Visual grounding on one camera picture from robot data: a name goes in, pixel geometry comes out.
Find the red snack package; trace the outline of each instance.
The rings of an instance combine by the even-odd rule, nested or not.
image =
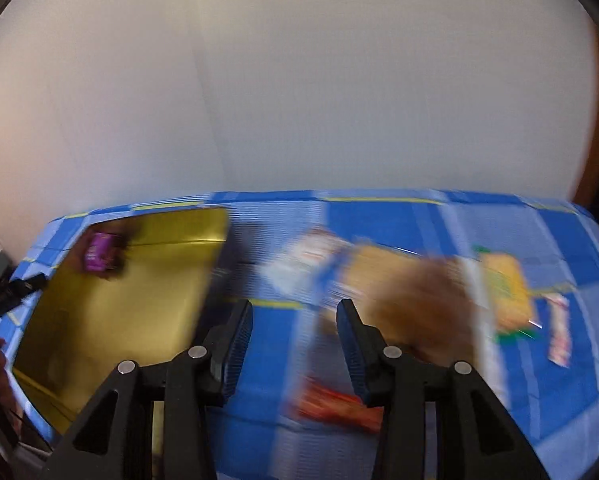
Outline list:
[[[356,426],[379,433],[384,410],[367,408],[357,397],[344,395],[307,380],[307,387],[296,405],[298,416],[342,426]]]

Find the yellow and green package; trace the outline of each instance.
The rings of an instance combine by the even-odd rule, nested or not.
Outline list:
[[[528,332],[537,312],[519,261],[503,253],[482,253],[481,264],[495,313],[497,332]]]

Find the blue plaid tablecloth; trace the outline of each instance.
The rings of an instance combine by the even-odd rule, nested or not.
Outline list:
[[[246,251],[238,272],[245,277],[246,295],[255,307],[237,393],[222,412],[209,413],[211,444],[221,473],[243,479],[370,478],[374,437],[299,424],[285,416],[298,381],[310,367],[311,352],[319,349],[314,306],[322,301],[324,286],[289,300],[263,279],[257,266],[311,226],[326,226],[346,240],[368,238],[428,256],[475,258],[478,246],[516,256],[544,329],[534,339],[500,345],[508,409],[552,478],[578,478],[599,455],[599,226],[587,211],[569,202],[438,190],[216,192],[51,221],[14,277],[38,272],[51,276],[90,224],[213,205],[230,211]],[[550,312],[543,294],[551,290],[570,302],[570,368],[547,359]],[[0,320],[9,362],[37,299],[27,298]],[[345,383],[345,368],[333,366],[333,380]],[[52,428],[13,378],[12,382],[33,423],[43,436],[54,439]]]

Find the purple package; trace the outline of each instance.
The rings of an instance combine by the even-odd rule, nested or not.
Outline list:
[[[115,269],[120,237],[111,233],[94,233],[84,254],[84,270],[106,272]]]

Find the white wall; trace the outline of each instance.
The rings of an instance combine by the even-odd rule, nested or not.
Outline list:
[[[595,70],[576,0],[13,0],[0,239],[216,189],[566,197]]]

